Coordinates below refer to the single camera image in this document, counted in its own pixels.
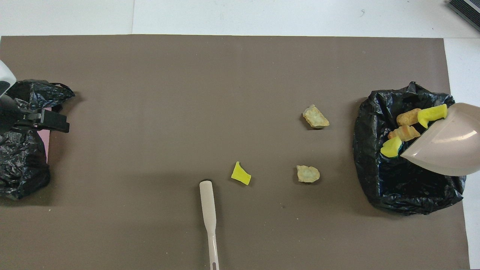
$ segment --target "brush handle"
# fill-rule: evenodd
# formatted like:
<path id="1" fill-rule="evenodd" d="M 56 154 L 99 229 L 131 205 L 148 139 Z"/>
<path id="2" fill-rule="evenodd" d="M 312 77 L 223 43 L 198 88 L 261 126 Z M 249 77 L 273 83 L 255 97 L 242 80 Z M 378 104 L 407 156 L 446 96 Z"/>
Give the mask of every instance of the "brush handle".
<path id="1" fill-rule="evenodd" d="M 208 235 L 208 251 L 210 254 L 210 270 L 219 270 L 218 252 L 216 248 L 216 212 L 211 181 L 200 182 L 200 199 L 202 201 L 202 213 L 205 228 Z"/>

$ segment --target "brown mat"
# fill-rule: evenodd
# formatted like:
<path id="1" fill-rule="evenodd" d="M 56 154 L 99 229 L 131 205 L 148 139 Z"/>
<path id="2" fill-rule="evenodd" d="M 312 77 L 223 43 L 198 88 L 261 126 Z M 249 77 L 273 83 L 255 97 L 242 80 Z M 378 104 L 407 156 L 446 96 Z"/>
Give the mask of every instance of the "brown mat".
<path id="1" fill-rule="evenodd" d="M 469 268 L 461 203 L 374 209 L 352 157 L 370 91 L 449 92 L 441 39 L 2 37 L 0 58 L 78 95 L 70 133 L 51 135 L 50 185 L 0 200 L 1 269 L 208 269 L 204 178 L 221 269 Z M 329 127 L 307 126 L 311 104 Z M 321 179 L 298 183 L 296 165 Z"/>

